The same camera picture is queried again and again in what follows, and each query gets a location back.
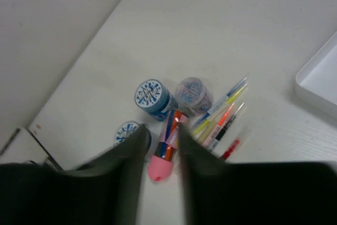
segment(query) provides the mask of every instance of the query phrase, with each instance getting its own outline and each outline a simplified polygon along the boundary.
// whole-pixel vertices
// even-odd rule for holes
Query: marker
[[[196,141],[200,144],[203,143],[216,125],[217,125],[216,121],[209,122],[206,129],[202,132],[202,134],[199,136],[199,138]]]
[[[214,138],[219,134],[222,124],[225,122],[225,120],[230,115],[233,109],[233,106],[234,106],[234,103],[228,108],[228,110],[224,113],[219,123],[213,128],[212,132],[207,136],[206,140],[202,143],[203,146],[207,147],[210,143],[212,143]]]
[[[245,77],[243,80],[238,82],[236,85],[234,85],[230,91],[222,96],[208,111],[205,113],[200,119],[198,119],[192,126],[192,130],[194,130],[198,125],[200,125],[204,120],[207,119],[208,116],[214,114],[216,111],[218,111],[219,108],[222,107],[222,105],[233,95],[237,92],[237,90],[246,82],[247,77]]]
[[[248,128],[247,126],[241,130],[241,132],[237,135],[235,140],[231,143],[229,148],[222,154],[220,159],[226,160],[230,157],[230,155],[235,151],[238,150],[238,148],[247,140],[249,135],[251,134],[252,130]]]
[[[193,135],[196,136],[199,134],[206,126],[207,124],[216,118],[229,104],[233,103],[239,96],[240,94],[247,88],[247,84],[244,84],[243,87],[241,87],[233,96],[231,96],[227,102],[225,102],[217,112],[213,113],[210,115],[203,123],[201,123],[194,131]]]
[[[208,147],[209,151],[214,150],[214,148],[218,145],[218,143],[221,141],[221,138],[227,133],[228,129],[231,127],[231,125],[234,123],[234,121],[237,118],[237,114],[240,112],[242,107],[244,106],[244,103],[240,105],[240,107],[236,110],[236,112],[230,117],[230,119],[226,122],[225,126],[220,130],[219,134],[217,134],[216,138],[212,142],[212,144]]]

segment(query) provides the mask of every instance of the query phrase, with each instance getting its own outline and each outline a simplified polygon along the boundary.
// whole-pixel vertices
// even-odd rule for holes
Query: clear plastic container
[[[193,114],[206,113],[212,106],[212,96],[206,86],[196,77],[184,79],[175,90],[178,104]]]

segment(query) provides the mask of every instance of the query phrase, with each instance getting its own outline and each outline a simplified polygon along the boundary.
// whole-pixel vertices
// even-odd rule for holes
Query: pen cap
[[[151,180],[160,182],[167,179],[173,170],[173,163],[153,155],[147,167],[147,173]]]

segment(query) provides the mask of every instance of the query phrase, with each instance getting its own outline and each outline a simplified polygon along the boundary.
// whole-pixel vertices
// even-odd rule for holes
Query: round tin
[[[133,132],[136,131],[136,129],[139,127],[139,124],[135,121],[127,121],[124,122],[116,131],[115,137],[114,137],[114,145],[118,145],[122,142],[124,142]],[[146,141],[146,155],[145,155],[145,161],[148,161],[149,158],[152,156],[152,154],[155,151],[156,145],[155,141],[153,139],[153,133],[146,129],[148,133],[148,139]]]
[[[178,103],[168,89],[158,80],[141,83],[134,96],[135,103],[158,121],[164,121],[169,110],[178,108]]]

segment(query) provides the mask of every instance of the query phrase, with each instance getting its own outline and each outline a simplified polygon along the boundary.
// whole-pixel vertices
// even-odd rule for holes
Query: pen
[[[222,124],[225,122],[225,120],[230,115],[232,109],[233,109],[234,103],[228,108],[228,110],[224,113],[219,123],[213,128],[212,132],[207,136],[206,140],[202,143],[203,146],[207,147],[214,138],[218,135],[218,133],[221,130]]]
[[[236,112],[230,117],[230,119],[226,122],[225,126],[220,130],[219,134],[217,134],[216,138],[214,141],[209,145],[208,150],[212,151],[214,148],[218,145],[218,143],[221,141],[221,138],[227,133],[228,129],[231,127],[231,125],[234,123],[234,121],[237,118],[238,113],[244,106],[244,103],[240,105],[240,107],[236,110]]]
[[[247,126],[243,130],[241,130],[241,132],[237,135],[229,148],[222,154],[220,159],[226,160],[227,158],[229,158],[229,156],[247,140],[251,132],[252,130]]]
[[[234,85],[230,91],[222,96],[208,111],[205,113],[200,119],[198,119],[192,126],[192,130],[194,130],[198,125],[200,125],[208,116],[214,114],[222,105],[233,95],[237,92],[237,90],[246,82],[247,77],[243,80],[239,81],[236,85]]]
[[[194,131],[193,131],[193,135],[196,136],[197,134],[199,134],[206,126],[207,124],[213,120],[214,118],[216,118],[229,104],[233,103],[239,96],[240,94],[246,89],[247,84],[244,84],[233,96],[231,96],[227,102],[225,102],[219,109],[217,112],[215,112],[214,114],[210,115],[206,120],[204,120],[203,123],[201,123]]]

